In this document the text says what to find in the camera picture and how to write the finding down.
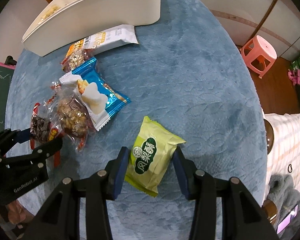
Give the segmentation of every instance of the blue plush fabric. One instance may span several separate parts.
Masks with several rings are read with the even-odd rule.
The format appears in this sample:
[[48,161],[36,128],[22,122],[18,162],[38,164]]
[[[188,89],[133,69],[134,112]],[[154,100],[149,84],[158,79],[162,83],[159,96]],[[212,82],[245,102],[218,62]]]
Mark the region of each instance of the blue plush fabric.
[[[261,204],[267,161],[261,107],[249,71],[218,20],[199,0],[161,0],[160,20],[136,27],[136,35],[140,45],[97,55],[103,78],[131,103],[88,139],[81,154],[65,143],[61,166],[20,202],[36,214],[63,177],[86,178],[104,168],[121,146],[132,147],[148,115],[187,141],[183,153],[198,168],[217,178],[239,177]],[[48,98],[50,83],[63,74],[59,62],[68,48],[45,57],[22,52],[11,81],[6,127],[29,127],[34,103]],[[24,143],[9,155],[29,152]],[[171,164],[158,191],[153,198],[124,182],[118,199],[107,203],[114,239],[188,239],[194,202],[181,195]]]

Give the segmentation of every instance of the silver screw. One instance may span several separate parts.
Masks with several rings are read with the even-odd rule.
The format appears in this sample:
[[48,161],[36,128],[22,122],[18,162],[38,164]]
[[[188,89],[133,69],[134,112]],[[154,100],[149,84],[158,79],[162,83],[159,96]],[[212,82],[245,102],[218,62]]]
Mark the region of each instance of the silver screw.
[[233,183],[233,184],[239,184],[240,180],[237,178],[237,177],[232,177],[230,179],[230,181]]
[[205,172],[204,172],[204,171],[202,171],[202,170],[196,170],[196,171],[195,171],[195,174],[196,174],[197,176],[200,176],[200,177],[202,177],[202,176],[204,176],[204,175],[205,175]]
[[71,179],[70,178],[64,178],[63,180],[62,180],[62,183],[63,184],[65,184],[65,185],[67,185],[67,184],[69,184],[71,182]]
[[97,172],[98,176],[103,177],[107,175],[107,172],[105,170],[100,170]]

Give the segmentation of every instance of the wall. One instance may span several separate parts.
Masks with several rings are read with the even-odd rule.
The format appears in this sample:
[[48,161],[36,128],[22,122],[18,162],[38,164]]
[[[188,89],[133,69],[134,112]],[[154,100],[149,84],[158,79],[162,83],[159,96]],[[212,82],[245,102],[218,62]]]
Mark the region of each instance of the wall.
[[[273,0],[201,0],[237,45],[244,45]],[[293,60],[300,54],[300,12],[291,0],[278,0],[257,33],[277,55]]]
[[18,60],[22,36],[33,20],[47,6],[46,0],[10,0],[0,14],[0,62],[8,55]]

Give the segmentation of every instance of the round logo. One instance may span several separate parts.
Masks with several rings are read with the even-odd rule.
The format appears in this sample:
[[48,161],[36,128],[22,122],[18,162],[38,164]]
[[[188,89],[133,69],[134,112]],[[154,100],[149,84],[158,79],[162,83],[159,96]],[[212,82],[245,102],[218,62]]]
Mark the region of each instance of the round logo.
[[135,156],[136,158],[139,158],[142,154],[142,148],[139,146],[136,146],[132,149],[132,154],[133,156]]

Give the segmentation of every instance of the black hair tie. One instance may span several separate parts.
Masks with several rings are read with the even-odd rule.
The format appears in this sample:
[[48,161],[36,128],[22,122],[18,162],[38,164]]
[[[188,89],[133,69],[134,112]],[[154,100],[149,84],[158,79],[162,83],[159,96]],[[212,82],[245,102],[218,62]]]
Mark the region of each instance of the black hair tie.
[[289,164],[289,166],[288,166],[288,172],[289,172],[289,173],[292,172],[292,165],[291,165],[291,164]]

